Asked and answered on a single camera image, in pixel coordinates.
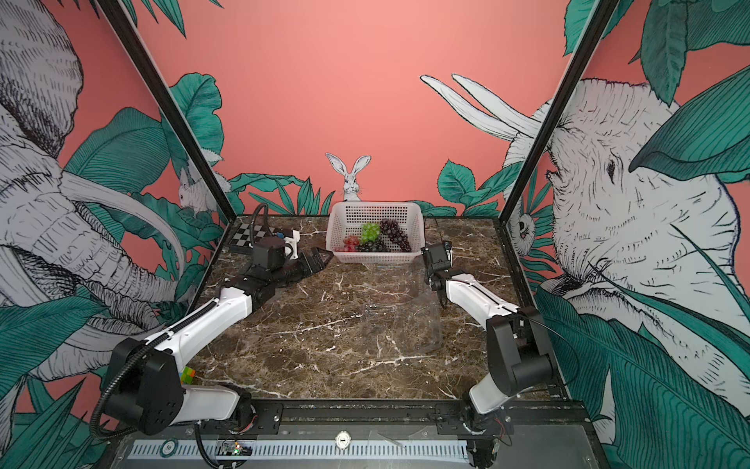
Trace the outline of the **clear plastic clamshell container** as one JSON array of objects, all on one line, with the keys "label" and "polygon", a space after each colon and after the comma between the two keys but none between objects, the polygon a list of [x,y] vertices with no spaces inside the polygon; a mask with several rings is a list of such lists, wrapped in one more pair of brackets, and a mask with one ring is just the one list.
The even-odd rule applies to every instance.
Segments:
[{"label": "clear plastic clamshell container", "polygon": [[378,265],[374,273],[372,296],[363,303],[359,323],[357,346],[365,357],[385,361],[441,349],[441,309],[422,265]]}]

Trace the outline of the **purple grape bunch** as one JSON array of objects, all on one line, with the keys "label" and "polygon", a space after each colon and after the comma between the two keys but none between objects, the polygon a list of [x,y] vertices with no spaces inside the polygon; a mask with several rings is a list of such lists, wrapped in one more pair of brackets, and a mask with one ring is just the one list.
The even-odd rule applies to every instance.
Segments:
[{"label": "purple grape bunch", "polygon": [[380,222],[381,234],[386,236],[390,242],[400,248],[401,252],[412,252],[408,236],[395,219],[383,219]]}]

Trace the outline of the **black grape bunch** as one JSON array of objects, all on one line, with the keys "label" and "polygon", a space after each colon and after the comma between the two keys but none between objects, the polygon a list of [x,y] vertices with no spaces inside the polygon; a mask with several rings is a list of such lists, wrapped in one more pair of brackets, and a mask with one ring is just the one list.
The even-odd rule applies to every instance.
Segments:
[{"label": "black grape bunch", "polygon": [[369,240],[369,242],[361,242],[357,246],[357,251],[365,253],[389,252],[389,248],[383,240]]}]

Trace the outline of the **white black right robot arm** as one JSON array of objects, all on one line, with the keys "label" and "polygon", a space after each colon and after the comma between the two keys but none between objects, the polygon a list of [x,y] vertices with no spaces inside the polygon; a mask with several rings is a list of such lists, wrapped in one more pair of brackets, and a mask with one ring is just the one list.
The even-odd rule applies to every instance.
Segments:
[{"label": "white black right robot arm", "polygon": [[488,375],[469,391],[476,414],[490,414],[513,396],[556,377],[549,333],[535,308],[503,300],[458,269],[429,267],[426,283],[441,302],[457,305],[486,332]]}]

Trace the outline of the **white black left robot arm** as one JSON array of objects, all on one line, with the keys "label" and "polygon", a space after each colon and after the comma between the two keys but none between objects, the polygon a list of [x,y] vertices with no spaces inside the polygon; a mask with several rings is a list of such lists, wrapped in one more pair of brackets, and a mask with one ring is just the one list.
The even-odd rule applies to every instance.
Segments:
[{"label": "white black left robot arm", "polygon": [[295,260],[256,252],[244,273],[226,279],[217,295],[185,318],[144,339],[127,338],[112,351],[102,394],[90,422],[92,438],[109,440],[213,420],[231,434],[256,427],[249,392],[236,385],[196,386],[181,381],[186,365],[214,339],[273,298],[326,269],[333,252],[313,247]]}]

